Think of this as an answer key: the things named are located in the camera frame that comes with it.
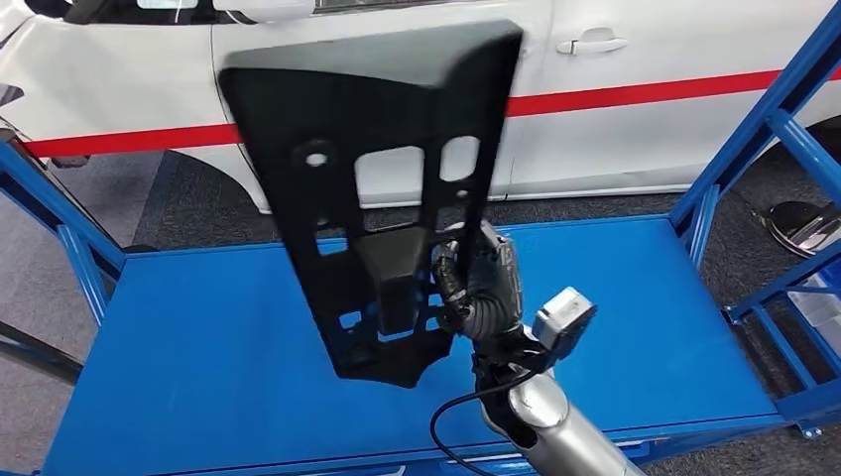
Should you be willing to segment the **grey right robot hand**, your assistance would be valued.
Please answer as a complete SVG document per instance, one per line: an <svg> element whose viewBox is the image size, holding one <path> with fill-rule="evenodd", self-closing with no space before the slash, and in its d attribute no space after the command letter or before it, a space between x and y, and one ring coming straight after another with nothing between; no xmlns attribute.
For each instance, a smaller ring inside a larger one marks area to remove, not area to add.
<svg viewBox="0 0 841 476"><path fill-rule="evenodd" d="M458 250L459 243L450 240L432 251L431 272L444 305L464 315L479 298L494 298L505 315L520 318L522 283L513 241L482 220L465 278L457 274Z"/></svg>

